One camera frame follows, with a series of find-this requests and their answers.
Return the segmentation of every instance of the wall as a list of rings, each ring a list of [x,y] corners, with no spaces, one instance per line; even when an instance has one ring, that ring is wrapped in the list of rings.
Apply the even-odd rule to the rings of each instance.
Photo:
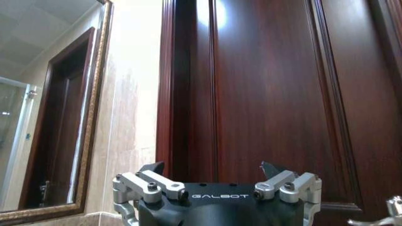
[[[162,3],[114,1],[86,213],[114,213],[114,176],[155,161]]]
[[[18,209],[18,204],[22,194],[22,186],[24,180],[24,174],[28,164],[31,144],[34,131],[36,126],[38,111],[40,105],[40,97],[43,91],[43,84],[47,74],[48,62],[54,56],[71,44],[71,42],[88,30],[90,27],[99,27],[99,15],[100,15],[102,4],[94,6],[91,10],[82,16],[82,18],[75,22],[72,27],[66,31],[50,48],[36,57],[36,59],[30,63],[22,75],[19,75],[15,80],[32,84],[38,86],[38,95],[34,98],[32,111],[30,115],[30,121],[27,122],[26,132],[23,132],[22,140],[23,143],[19,145],[18,150],[18,160],[19,163],[15,164],[15,169],[12,170],[12,189],[10,189],[7,194],[7,200],[4,205],[4,210]],[[24,135],[31,134],[31,139],[26,140]]]

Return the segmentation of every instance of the bolt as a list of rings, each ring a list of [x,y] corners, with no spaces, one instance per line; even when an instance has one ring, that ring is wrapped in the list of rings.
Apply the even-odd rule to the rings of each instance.
[[[156,191],[158,190],[158,185],[155,182],[148,183],[148,191]]]
[[[262,200],[263,197],[265,197],[261,191],[254,191],[253,195],[254,195],[254,197],[255,197],[257,200]]]
[[[295,184],[291,183],[291,182],[286,182],[283,186],[285,186],[285,188],[286,188],[289,191],[294,191],[294,190],[295,190]]]
[[[189,199],[189,192],[185,189],[179,191],[178,198],[179,202],[185,202]]]

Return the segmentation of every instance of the metal bracket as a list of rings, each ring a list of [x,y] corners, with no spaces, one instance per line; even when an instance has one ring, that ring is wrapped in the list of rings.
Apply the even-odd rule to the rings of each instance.
[[[154,181],[158,184],[169,199],[179,201],[187,200],[189,192],[186,191],[186,187],[182,182],[171,181],[164,176],[150,170],[139,172],[138,175],[146,181]]]
[[[305,201],[305,226],[311,226],[314,215],[321,210],[322,181],[313,173],[303,173],[279,189],[281,200],[289,203]]]
[[[160,187],[132,173],[119,174],[114,178],[114,208],[122,214],[126,226],[138,225],[135,210],[128,201],[140,199],[147,203],[158,203],[162,199]]]
[[[258,182],[255,184],[254,196],[259,200],[273,199],[275,192],[279,188],[289,182],[295,180],[295,173],[293,171],[285,170],[271,179],[265,182]]]

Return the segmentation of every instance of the ceiling tile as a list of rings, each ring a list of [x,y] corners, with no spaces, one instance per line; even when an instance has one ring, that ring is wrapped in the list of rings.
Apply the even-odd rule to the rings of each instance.
[[[19,20],[36,0],[0,0],[0,14]]]
[[[96,0],[38,0],[35,6],[72,24],[95,5]]]
[[[35,6],[24,14],[12,34],[27,43],[47,48],[70,24]]]
[[[18,25],[18,20],[0,14],[0,46],[8,41],[11,37],[11,31]]]
[[[43,48],[12,37],[0,49],[0,60],[8,60],[16,64],[27,65],[42,51]]]
[[[14,63],[6,59],[0,59],[0,76],[16,78],[24,69],[23,65]]]

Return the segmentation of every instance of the door handle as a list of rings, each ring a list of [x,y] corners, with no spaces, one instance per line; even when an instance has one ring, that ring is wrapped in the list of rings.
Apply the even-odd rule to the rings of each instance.
[[[39,186],[39,190],[40,190],[40,193],[42,193],[42,196],[43,196],[43,202],[39,204],[40,207],[44,206],[44,202],[47,201],[47,198],[48,198],[50,185],[51,185],[51,182],[47,180],[44,182],[44,185]]]
[[[402,226],[402,197],[394,196],[386,201],[386,203],[388,203],[390,217],[384,218],[374,222],[359,222],[350,219],[347,223],[354,226],[380,226],[380,225]]]

